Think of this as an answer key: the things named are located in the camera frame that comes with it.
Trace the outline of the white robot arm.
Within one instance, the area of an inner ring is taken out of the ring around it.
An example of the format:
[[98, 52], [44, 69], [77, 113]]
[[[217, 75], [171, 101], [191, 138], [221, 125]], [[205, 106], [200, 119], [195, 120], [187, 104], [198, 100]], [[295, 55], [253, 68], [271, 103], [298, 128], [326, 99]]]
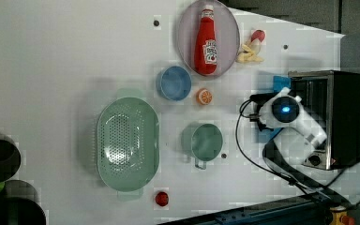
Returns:
[[289, 178], [292, 183], [318, 192], [333, 205], [349, 204], [346, 198], [333, 189], [296, 169], [326, 141], [327, 135], [323, 127], [304, 109], [302, 99], [292, 96], [291, 92], [290, 88], [284, 87], [276, 93], [250, 97], [257, 107], [248, 116], [249, 120], [256, 122], [260, 130], [280, 129], [262, 150], [265, 164], [273, 172]]

